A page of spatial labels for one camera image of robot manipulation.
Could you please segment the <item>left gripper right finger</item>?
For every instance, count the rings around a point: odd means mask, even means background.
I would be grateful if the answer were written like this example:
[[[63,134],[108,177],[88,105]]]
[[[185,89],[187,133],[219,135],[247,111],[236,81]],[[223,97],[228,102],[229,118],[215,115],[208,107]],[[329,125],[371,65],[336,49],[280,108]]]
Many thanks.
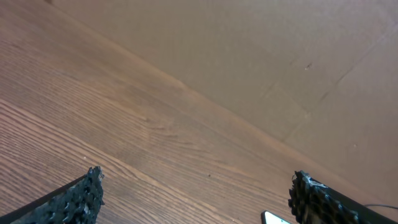
[[[289,195],[292,215],[300,224],[397,224],[302,170],[292,177]]]

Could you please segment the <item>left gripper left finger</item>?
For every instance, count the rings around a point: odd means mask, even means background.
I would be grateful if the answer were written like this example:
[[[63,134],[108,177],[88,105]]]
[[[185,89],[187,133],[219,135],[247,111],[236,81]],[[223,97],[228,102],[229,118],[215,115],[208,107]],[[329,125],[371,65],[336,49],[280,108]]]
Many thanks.
[[[101,167],[1,217],[1,224],[95,223],[104,205]]]

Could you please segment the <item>Samsung Galaxy smartphone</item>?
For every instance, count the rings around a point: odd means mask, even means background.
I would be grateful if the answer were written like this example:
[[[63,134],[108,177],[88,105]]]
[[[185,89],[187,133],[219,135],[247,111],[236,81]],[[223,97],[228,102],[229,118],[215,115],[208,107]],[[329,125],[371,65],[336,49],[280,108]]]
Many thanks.
[[[290,224],[283,218],[278,217],[277,215],[274,215],[273,213],[267,210],[261,213],[261,220],[262,224]]]

